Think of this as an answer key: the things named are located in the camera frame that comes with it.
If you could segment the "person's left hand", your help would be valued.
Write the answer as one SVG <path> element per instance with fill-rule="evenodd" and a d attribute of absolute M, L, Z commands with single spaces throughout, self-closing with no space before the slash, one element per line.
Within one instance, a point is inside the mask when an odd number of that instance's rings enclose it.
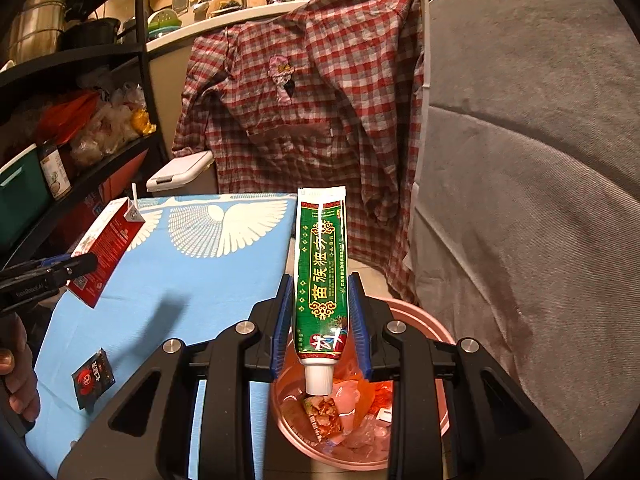
<path fill-rule="evenodd" d="M 1 319 L 1 377 L 9 391 L 12 411 L 26 422 L 34 422 L 40 413 L 38 379 L 26 330 L 16 313 Z"/>

